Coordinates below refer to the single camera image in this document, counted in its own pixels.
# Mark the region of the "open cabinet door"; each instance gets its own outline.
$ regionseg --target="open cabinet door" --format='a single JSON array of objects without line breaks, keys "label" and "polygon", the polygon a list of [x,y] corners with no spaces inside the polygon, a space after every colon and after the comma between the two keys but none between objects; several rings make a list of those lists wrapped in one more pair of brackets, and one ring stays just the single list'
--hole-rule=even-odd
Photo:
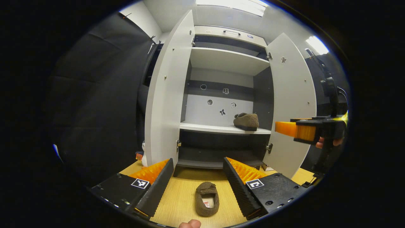
[{"label": "open cabinet door", "polygon": [[189,10],[170,32],[156,61],[145,113],[148,166],[169,158],[173,158],[173,165],[177,164],[184,84],[194,34]]},{"label": "open cabinet door", "polygon": [[304,161],[309,145],[275,132],[275,122],[316,116],[316,96],[311,73],[295,44],[282,33],[266,47],[274,85],[274,114],[269,145],[263,162],[292,178]]}]

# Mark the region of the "black sticker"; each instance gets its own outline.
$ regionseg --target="black sticker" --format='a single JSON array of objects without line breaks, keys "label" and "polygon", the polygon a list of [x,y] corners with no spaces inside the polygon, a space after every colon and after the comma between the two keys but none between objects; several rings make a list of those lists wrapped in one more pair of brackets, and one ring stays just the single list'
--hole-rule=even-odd
[{"label": "black sticker", "polygon": [[149,184],[149,181],[144,181],[144,180],[141,180],[141,179],[136,179],[131,185],[132,185],[132,186],[135,186],[135,187],[139,187],[139,188],[145,189],[146,186],[148,186],[148,184]]},{"label": "black sticker", "polygon": [[254,188],[264,186],[264,184],[259,179],[252,180],[252,181],[247,181],[246,184],[249,186],[250,189],[254,189]]}]

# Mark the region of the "finger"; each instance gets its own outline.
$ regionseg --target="finger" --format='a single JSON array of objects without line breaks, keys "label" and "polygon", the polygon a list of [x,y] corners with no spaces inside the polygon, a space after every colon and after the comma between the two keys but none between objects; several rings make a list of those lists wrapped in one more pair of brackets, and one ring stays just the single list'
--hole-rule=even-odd
[{"label": "finger", "polygon": [[333,145],[338,146],[343,143],[343,138],[333,140]]},{"label": "finger", "polygon": [[180,223],[179,228],[194,228],[194,227],[191,224],[182,222]]},{"label": "finger", "polygon": [[201,227],[201,222],[196,220],[196,219],[192,219],[190,220],[190,222],[188,222],[193,228],[200,228]]},{"label": "finger", "polygon": [[319,149],[322,149],[322,147],[324,147],[324,144],[322,142],[317,142],[315,147],[319,148]]}]

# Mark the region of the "wooden floor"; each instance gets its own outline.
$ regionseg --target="wooden floor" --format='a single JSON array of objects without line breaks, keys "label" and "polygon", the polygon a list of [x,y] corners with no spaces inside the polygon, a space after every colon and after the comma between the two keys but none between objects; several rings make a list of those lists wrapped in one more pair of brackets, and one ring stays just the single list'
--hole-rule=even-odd
[{"label": "wooden floor", "polygon": [[[142,163],[137,161],[121,171],[121,174],[130,175],[141,170]],[[268,175],[276,171],[264,171]],[[311,182],[313,173],[299,169],[292,180],[301,185],[305,181]],[[197,215],[194,206],[194,193],[196,188],[205,181],[217,185],[217,191],[220,199],[218,212],[210,217]],[[231,186],[222,170],[205,170],[194,168],[182,168],[177,177],[171,177],[166,190],[162,196],[155,216],[151,221],[178,227],[182,222],[188,222],[191,219],[201,221],[201,228],[226,227],[239,224],[246,221],[239,209],[236,198]]]}]

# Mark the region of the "black curtain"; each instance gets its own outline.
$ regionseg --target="black curtain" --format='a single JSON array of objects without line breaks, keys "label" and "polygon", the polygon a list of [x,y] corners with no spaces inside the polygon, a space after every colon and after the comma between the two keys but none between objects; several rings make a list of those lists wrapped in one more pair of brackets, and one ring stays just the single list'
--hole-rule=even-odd
[{"label": "black curtain", "polygon": [[[316,57],[320,59],[322,62],[324,62],[326,67],[328,67],[329,72],[332,74],[335,85],[344,89],[348,97],[350,97],[351,91],[349,83],[338,59],[334,57],[330,52],[327,54],[318,55]],[[311,72],[313,84],[315,87],[316,104],[317,104],[316,115],[328,116],[330,115],[332,108],[330,106],[329,98],[324,95],[322,85],[320,82],[321,80],[324,79],[322,70],[319,68],[319,66],[313,59],[306,58],[305,61],[307,62],[309,71]],[[339,95],[338,98],[339,98],[338,114],[345,114],[347,111],[347,102],[343,97],[343,95]],[[301,168],[311,171],[312,166],[317,162],[319,156],[321,155],[321,151],[322,151],[321,149],[311,145],[309,147],[308,154],[301,165]],[[335,161],[340,156],[341,152],[342,152],[341,146],[334,147],[329,157],[330,161],[331,162]]]},{"label": "black curtain", "polygon": [[115,13],[82,36],[50,78],[50,136],[86,186],[128,167],[141,150],[145,109],[137,99],[152,43]]}]

